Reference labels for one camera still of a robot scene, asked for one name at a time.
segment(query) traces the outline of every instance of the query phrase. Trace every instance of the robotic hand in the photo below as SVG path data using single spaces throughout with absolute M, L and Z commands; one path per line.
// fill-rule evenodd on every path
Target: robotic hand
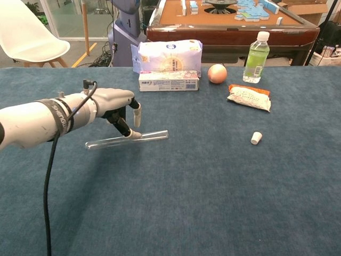
M 83 92 L 58 98 L 43 99 L 23 105 L 0 109 L 0 150 L 8 145 L 34 147 L 92 123 L 96 117 L 105 118 L 125 137 L 137 139 L 141 134 L 125 122 L 126 106 L 134 109 L 134 126 L 141 122 L 141 105 L 128 90 L 99 88 L 96 82 L 84 80 Z M 70 116 L 88 95 L 92 96 L 73 116 Z

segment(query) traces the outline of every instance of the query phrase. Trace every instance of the small white cup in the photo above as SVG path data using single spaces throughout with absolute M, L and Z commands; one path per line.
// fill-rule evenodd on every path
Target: small white cup
M 263 135 L 260 132 L 254 132 L 254 135 L 252 135 L 251 143 L 253 145 L 257 145 L 258 142 L 261 140 L 262 136 Z

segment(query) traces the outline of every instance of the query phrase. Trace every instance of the bottle cap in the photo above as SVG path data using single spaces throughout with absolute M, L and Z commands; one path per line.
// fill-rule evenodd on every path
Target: bottle cap
M 259 31 L 257 40 L 259 41 L 267 41 L 269 39 L 270 33 L 267 31 Z
M 257 145 L 258 142 L 261 140 L 262 136 L 263 135 L 260 132 L 254 132 L 254 134 L 252 135 L 252 138 L 251 138 L 251 143 L 253 145 Z

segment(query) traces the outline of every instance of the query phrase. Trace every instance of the tissue box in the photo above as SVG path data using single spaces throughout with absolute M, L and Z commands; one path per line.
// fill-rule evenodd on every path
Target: tissue box
M 141 92 L 197 91 L 199 78 L 195 70 L 141 71 L 139 88 Z
M 195 70 L 201 74 L 202 43 L 198 40 L 140 43 L 140 71 Z

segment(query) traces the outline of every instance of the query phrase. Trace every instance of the plastic bottle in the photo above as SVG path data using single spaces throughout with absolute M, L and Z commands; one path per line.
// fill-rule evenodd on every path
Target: plastic bottle
M 269 35 L 269 32 L 260 31 L 257 41 L 251 44 L 243 74 L 244 82 L 258 83 L 261 80 L 261 74 L 270 51 L 267 44 Z

